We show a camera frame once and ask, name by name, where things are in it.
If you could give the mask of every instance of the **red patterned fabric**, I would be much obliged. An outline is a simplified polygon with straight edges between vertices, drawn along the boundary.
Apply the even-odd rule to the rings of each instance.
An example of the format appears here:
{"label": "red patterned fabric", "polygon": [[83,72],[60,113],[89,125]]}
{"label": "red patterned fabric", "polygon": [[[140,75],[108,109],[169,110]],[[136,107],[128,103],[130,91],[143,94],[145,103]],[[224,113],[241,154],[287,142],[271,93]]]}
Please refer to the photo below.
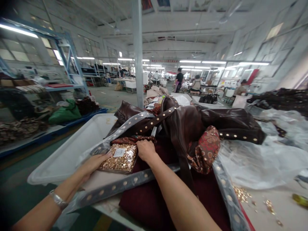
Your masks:
{"label": "red patterned fabric", "polygon": [[189,146],[190,151],[187,153],[189,164],[198,173],[208,174],[220,149],[217,129],[214,126],[209,126],[200,137],[198,144],[191,142]]}
{"label": "red patterned fabric", "polygon": [[116,139],[111,142],[111,144],[136,144],[137,141],[148,140],[152,141],[154,145],[156,144],[156,139],[154,136],[134,136],[134,137],[123,137]]}

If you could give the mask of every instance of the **fabric pile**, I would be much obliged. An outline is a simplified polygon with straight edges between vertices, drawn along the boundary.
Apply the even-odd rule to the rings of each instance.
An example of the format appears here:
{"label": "fabric pile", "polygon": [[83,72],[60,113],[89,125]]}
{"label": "fabric pile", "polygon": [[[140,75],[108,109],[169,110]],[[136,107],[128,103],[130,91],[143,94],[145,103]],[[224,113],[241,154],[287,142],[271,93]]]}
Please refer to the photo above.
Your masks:
{"label": "fabric pile", "polygon": [[83,100],[77,100],[76,105],[82,116],[99,110],[99,106],[95,102],[93,102],[88,96],[85,97]]}
{"label": "fabric pile", "polygon": [[0,125],[0,146],[23,140],[38,132],[46,131],[48,124],[35,118],[22,119]]}
{"label": "fabric pile", "polygon": [[268,91],[261,95],[253,95],[247,100],[247,103],[254,103],[255,106],[262,109],[271,109],[300,112],[306,118],[308,117],[308,90],[285,89]]}

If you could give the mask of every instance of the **black handbag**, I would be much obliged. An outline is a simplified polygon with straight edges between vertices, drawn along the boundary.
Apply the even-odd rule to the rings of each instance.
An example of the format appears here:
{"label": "black handbag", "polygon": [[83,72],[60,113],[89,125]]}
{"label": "black handbag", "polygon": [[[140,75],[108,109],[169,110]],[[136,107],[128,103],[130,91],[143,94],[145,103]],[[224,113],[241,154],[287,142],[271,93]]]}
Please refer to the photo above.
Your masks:
{"label": "black handbag", "polygon": [[199,99],[199,103],[216,104],[217,102],[217,94],[213,93],[209,93]]}

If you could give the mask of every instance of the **plastic bag of gold studs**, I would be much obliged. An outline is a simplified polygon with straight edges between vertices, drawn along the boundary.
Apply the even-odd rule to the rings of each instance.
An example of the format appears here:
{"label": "plastic bag of gold studs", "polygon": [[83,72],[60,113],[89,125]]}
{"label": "plastic bag of gold studs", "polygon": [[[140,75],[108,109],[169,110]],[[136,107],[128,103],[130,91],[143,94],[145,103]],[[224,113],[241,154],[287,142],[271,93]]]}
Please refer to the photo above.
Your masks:
{"label": "plastic bag of gold studs", "polygon": [[113,144],[111,157],[104,161],[99,170],[115,173],[131,173],[137,157],[137,145]]}

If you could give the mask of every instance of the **silver bracelet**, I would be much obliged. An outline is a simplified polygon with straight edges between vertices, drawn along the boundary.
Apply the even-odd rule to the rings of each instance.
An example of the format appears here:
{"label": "silver bracelet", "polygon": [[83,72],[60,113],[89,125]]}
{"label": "silver bracelet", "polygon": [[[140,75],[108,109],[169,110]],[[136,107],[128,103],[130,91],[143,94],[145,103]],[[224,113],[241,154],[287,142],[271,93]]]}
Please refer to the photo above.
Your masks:
{"label": "silver bracelet", "polygon": [[60,207],[61,210],[64,210],[68,206],[68,203],[63,201],[61,197],[55,194],[54,190],[51,190],[49,195],[52,197],[52,199],[54,199],[54,202]]}

